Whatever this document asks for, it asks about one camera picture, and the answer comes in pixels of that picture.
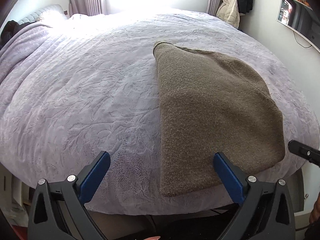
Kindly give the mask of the person right hand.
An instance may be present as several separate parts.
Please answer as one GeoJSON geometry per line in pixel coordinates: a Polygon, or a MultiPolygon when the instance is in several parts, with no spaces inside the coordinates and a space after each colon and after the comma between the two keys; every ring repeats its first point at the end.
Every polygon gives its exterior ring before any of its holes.
{"type": "Polygon", "coordinates": [[[314,224],[320,218],[320,196],[318,196],[316,202],[314,203],[313,210],[310,213],[309,223],[314,224]]]}

